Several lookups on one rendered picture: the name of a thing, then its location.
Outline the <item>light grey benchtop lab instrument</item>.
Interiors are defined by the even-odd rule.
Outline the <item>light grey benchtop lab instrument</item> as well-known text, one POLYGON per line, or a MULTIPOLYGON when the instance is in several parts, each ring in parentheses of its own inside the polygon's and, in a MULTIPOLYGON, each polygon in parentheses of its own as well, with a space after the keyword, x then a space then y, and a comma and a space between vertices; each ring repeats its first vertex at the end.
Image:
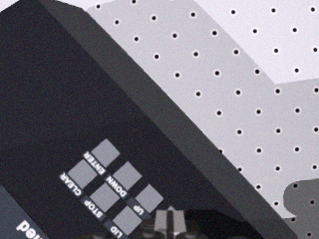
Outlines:
POLYGON ((157 209, 208 239, 298 239, 83 8, 1 11, 0 239, 132 239, 157 209))

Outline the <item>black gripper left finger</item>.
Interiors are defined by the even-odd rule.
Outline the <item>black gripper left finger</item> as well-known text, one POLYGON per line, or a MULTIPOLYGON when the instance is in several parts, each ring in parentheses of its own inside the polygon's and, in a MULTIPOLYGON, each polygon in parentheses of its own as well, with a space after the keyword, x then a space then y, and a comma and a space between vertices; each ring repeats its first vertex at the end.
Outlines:
MULTIPOLYGON (((72 239, 116 239, 116 236, 96 232, 72 239)), ((139 232, 132 239, 170 239, 169 210, 157 210, 156 219, 146 218, 142 221, 139 232)))

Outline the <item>grey perforated base plate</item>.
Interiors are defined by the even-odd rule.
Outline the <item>grey perforated base plate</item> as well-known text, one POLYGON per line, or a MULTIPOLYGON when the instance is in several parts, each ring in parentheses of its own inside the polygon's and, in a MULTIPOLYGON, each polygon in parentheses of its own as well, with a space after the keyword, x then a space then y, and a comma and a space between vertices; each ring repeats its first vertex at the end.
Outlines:
POLYGON ((271 206, 319 239, 319 0, 83 8, 271 206))

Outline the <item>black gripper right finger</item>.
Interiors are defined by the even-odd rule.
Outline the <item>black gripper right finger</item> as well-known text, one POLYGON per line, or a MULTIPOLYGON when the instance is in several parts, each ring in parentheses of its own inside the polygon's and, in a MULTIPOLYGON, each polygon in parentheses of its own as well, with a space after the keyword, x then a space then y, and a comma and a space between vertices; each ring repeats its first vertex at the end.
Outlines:
MULTIPOLYGON (((184 219, 183 211, 170 210, 170 239, 208 239, 200 232, 198 223, 194 220, 184 219), (186 229, 185 229, 186 227, 186 229)), ((227 239, 251 239, 244 236, 230 237, 227 239)))

